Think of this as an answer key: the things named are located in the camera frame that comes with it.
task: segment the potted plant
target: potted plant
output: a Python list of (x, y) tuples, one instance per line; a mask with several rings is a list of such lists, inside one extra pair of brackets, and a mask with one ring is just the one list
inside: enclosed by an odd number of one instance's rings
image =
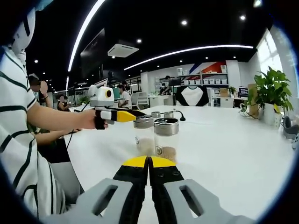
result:
[(285, 73), (281, 71), (275, 71), (271, 67), (267, 74), (260, 72), (262, 75), (255, 75), (254, 80), (257, 87), (257, 95), (253, 97), (253, 89), (249, 89), (248, 101), (245, 105), (251, 105), (251, 102), (255, 102), (264, 111), (264, 121), (266, 124), (273, 125), (275, 113), (279, 113), (279, 108), (282, 108), (284, 112), (293, 110), (293, 106), (290, 103), (288, 97), (290, 97), (291, 91), (289, 90), (288, 82)]
[(233, 86), (230, 86), (228, 91), (230, 92), (231, 97), (234, 97), (234, 93), (237, 92), (237, 89)]

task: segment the television screen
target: television screen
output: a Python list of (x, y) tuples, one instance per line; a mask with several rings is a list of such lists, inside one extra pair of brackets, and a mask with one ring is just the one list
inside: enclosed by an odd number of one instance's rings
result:
[(95, 38), (81, 52), (82, 78), (86, 78), (91, 72), (98, 69), (105, 58), (107, 51), (105, 48), (105, 29), (102, 29)]

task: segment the metal lid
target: metal lid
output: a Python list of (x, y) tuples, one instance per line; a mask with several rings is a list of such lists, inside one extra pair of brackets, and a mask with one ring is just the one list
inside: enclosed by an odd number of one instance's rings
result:
[(178, 133), (178, 119), (159, 118), (154, 121), (155, 133), (161, 136), (172, 136)]
[(136, 120), (134, 120), (134, 128), (144, 129), (144, 128), (153, 127), (153, 125), (154, 125), (153, 116), (148, 114), (137, 117)]

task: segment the hand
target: hand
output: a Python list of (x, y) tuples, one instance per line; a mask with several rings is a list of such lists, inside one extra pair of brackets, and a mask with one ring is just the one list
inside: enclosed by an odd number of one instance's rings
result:
[[(94, 119), (96, 117), (95, 110), (90, 109), (83, 111), (81, 113), (78, 113), (79, 116), (79, 127), (85, 128), (85, 129), (95, 129), (95, 123)], [(105, 128), (108, 128), (108, 124), (105, 122), (104, 124)]]
[(47, 94), (48, 91), (48, 85), (45, 81), (41, 81), (41, 88), (40, 88), (40, 92), (44, 95)]

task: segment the black cable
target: black cable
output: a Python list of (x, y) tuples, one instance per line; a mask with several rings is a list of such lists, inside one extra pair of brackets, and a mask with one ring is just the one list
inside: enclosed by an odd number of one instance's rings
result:
[[(80, 112), (82, 112), (82, 111), (86, 108), (86, 106), (89, 104), (89, 102), (88, 102), (87, 104), (85, 104), (85, 106), (83, 107), (83, 109), (82, 109)], [(69, 144), (70, 144), (70, 142), (71, 142), (71, 138), (73, 137), (73, 134), (74, 134), (74, 129), (73, 129), (72, 132), (71, 132), (71, 137), (70, 137), (69, 143), (67, 143), (66, 151), (67, 151), (67, 149), (68, 149), (68, 147), (69, 147)]]

